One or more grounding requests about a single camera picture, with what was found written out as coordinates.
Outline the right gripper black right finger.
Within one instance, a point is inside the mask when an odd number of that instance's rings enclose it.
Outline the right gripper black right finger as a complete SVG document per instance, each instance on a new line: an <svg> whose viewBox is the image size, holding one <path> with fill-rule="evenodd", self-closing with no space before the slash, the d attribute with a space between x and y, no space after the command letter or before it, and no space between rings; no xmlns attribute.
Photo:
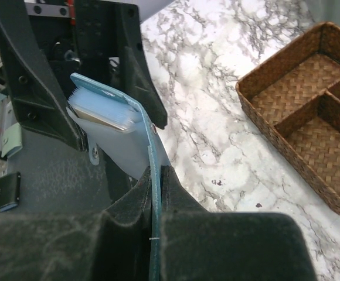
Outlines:
<svg viewBox="0 0 340 281"><path fill-rule="evenodd" d="M282 213L212 213L161 169L162 280L315 280L298 224Z"/></svg>

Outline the blue leather card holder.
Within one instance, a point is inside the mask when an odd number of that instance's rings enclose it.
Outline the blue leather card holder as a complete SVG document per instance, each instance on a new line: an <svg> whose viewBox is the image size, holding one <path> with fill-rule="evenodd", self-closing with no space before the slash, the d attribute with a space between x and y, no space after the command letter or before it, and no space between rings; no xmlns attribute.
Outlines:
<svg viewBox="0 0 340 281"><path fill-rule="evenodd" d="M144 107L124 92L81 74L70 76L76 88L68 99L68 115L126 174L138 179L151 172L152 243L149 279L159 280L159 226L161 216L161 166L169 158L156 126Z"/></svg>

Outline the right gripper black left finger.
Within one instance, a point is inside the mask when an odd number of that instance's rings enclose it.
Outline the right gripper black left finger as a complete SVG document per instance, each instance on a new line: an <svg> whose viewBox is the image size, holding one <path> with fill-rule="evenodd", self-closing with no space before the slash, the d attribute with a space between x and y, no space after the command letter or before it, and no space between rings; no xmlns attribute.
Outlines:
<svg viewBox="0 0 340 281"><path fill-rule="evenodd" d="M151 175L102 211L0 214L0 280L148 280Z"/></svg>

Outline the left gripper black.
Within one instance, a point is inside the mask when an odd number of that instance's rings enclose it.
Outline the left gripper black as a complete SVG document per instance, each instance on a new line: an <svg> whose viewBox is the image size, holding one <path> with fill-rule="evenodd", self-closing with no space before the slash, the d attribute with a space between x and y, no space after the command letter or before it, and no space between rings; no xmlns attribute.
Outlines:
<svg viewBox="0 0 340 281"><path fill-rule="evenodd" d="M55 77L72 73L133 97L157 127L168 123L145 58L137 5L0 1L0 55L16 120L28 131L87 149Z"/></svg>

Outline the gold credit card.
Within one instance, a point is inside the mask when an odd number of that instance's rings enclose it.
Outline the gold credit card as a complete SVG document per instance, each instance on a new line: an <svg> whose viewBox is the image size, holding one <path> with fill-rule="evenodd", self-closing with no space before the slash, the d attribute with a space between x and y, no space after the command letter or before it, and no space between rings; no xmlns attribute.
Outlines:
<svg viewBox="0 0 340 281"><path fill-rule="evenodd" d="M94 122L100 125L109 126L120 131L130 129L133 126L132 122L119 122L119 120L111 119L109 117L102 116L101 114L88 111L86 109L73 107L73 111L75 112L77 117L83 120Z"/></svg>

